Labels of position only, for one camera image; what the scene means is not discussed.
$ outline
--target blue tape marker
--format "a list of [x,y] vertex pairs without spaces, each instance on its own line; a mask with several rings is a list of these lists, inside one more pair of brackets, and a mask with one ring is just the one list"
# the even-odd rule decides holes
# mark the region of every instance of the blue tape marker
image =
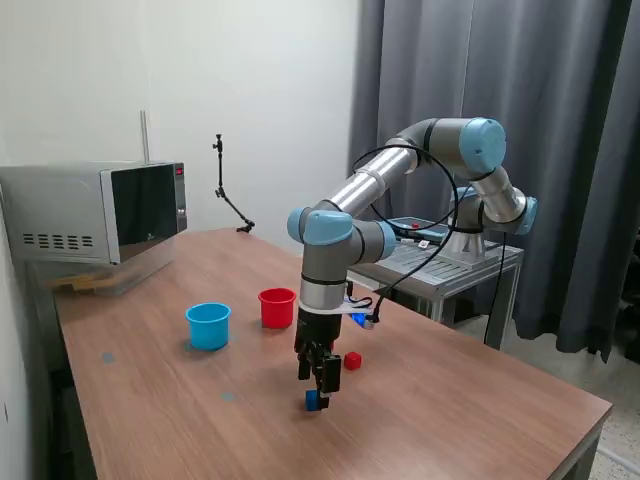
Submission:
[[102,361],[107,365],[116,361],[116,358],[113,356],[113,353],[105,352],[102,354]]

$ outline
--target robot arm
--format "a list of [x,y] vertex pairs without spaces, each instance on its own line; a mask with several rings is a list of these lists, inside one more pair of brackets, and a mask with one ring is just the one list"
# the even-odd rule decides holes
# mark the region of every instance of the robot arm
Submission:
[[314,374],[319,409],[326,408],[331,394],[340,389],[341,359],[332,353],[332,344],[340,335],[342,314],[353,311],[344,302],[347,270],[387,258],[395,247],[395,233],[388,224],[354,217],[403,175],[429,163],[403,146],[428,150],[471,183],[472,195],[465,195],[460,203],[465,210],[459,215],[463,221],[477,224],[481,219],[485,226],[524,234],[535,217],[535,199],[514,188],[500,166],[506,142],[495,120],[424,120],[398,133],[387,145],[397,148],[383,150],[333,195],[314,207],[295,209],[287,220],[289,235],[304,245],[294,345],[298,378]]

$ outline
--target red cube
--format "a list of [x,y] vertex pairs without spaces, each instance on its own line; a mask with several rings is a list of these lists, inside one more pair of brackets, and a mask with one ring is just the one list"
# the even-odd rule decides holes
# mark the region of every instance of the red cube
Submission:
[[362,355],[357,352],[349,352],[344,356],[344,368],[357,370],[362,366]]

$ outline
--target black cable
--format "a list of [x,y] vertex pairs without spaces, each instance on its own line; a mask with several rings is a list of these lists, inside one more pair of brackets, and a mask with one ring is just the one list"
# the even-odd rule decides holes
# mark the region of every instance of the black cable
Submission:
[[347,298],[351,303],[357,303],[354,308],[369,308],[373,305],[373,298],[371,297],[362,297],[360,299],[353,298],[353,282],[351,280],[347,280]]
[[484,340],[482,343],[487,344],[487,334],[489,333],[489,325],[491,324],[491,315],[493,315],[493,307],[496,304],[496,298],[498,298],[498,287],[500,287],[500,279],[502,278],[502,269],[504,268],[504,250],[507,246],[507,232],[502,233],[502,258],[500,259],[500,270],[498,270],[498,276],[496,278],[496,289],[493,292],[493,300],[491,300],[491,308],[489,308],[489,316],[487,317],[487,326],[484,329]]
[[[464,192],[462,192],[462,196],[460,197],[460,202],[467,195],[467,192],[469,191],[470,188],[471,188],[471,185],[467,185],[467,188],[465,188]],[[451,210],[449,210],[444,217],[442,217],[441,219],[433,222],[431,225],[427,225],[426,227],[419,227],[419,228],[405,228],[405,227],[401,227],[399,225],[396,225],[395,223],[391,222],[389,219],[383,217],[382,214],[380,212],[378,212],[378,209],[373,204],[371,204],[370,207],[374,211],[374,213],[380,218],[380,220],[382,220],[384,223],[387,223],[387,224],[391,225],[391,228],[393,228],[394,231],[395,230],[402,230],[402,231],[405,231],[405,232],[419,232],[419,231],[422,231],[422,230],[429,230],[430,228],[437,227],[441,222],[444,222],[447,218],[449,218],[449,215],[451,215],[453,213],[453,210],[455,208],[454,207]]]
[[[362,161],[364,158],[368,157],[369,155],[381,152],[383,150],[389,150],[391,148],[405,148],[407,150],[413,150],[414,152],[416,152],[418,154],[418,160],[420,160],[420,156],[421,155],[426,155],[431,160],[433,160],[436,165],[438,165],[442,169],[444,174],[447,176],[447,179],[449,180],[449,183],[451,183],[451,189],[453,190],[454,204],[453,204],[453,219],[451,220],[451,225],[455,227],[456,224],[458,223],[458,207],[459,207],[459,204],[460,204],[460,197],[458,195],[458,188],[456,187],[456,182],[453,179],[453,175],[451,174],[449,169],[447,167],[445,167],[444,164],[440,160],[438,160],[436,157],[434,157],[431,154],[431,152],[429,152],[428,150],[426,150],[424,148],[421,148],[421,147],[418,147],[418,146],[415,146],[415,145],[384,145],[382,147],[374,148],[373,150],[370,150],[367,153],[361,155],[353,163],[353,171],[354,171],[354,173],[355,173],[355,166],[356,166],[356,164],[358,162]],[[378,298],[378,301],[376,302],[375,308],[373,309],[373,313],[370,316],[371,321],[373,321],[374,323],[380,321],[380,318],[379,318],[380,317],[380,305],[382,305],[382,301],[386,298],[385,295],[388,295],[393,290],[393,288],[395,286],[397,286],[400,282],[402,282],[403,280],[406,280],[411,275],[416,273],[418,270],[420,270],[421,268],[424,268],[431,260],[433,260],[436,257],[436,255],[438,255],[442,251],[442,249],[445,247],[445,245],[447,244],[447,242],[451,238],[451,235],[453,235],[453,230],[450,228],[449,231],[447,232],[447,235],[444,237],[444,239],[442,240],[442,242],[440,243],[438,248],[436,248],[434,250],[434,252],[429,257],[427,257],[422,263],[418,264],[417,266],[415,266],[414,268],[409,270],[407,273],[402,275],[395,282],[393,282],[390,285],[387,285],[383,289],[379,290],[379,292],[380,292],[379,295],[380,296]]]

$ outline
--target gray curtain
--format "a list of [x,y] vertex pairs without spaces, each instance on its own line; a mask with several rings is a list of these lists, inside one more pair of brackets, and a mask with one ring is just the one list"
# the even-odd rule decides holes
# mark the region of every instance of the gray curtain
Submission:
[[[432,117],[485,116],[504,166],[536,196],[516,326],[606,360],[640,202],[640,0],[362,2],[351,154]],[[396,185],[388,215],[435,219],[436,170]]]

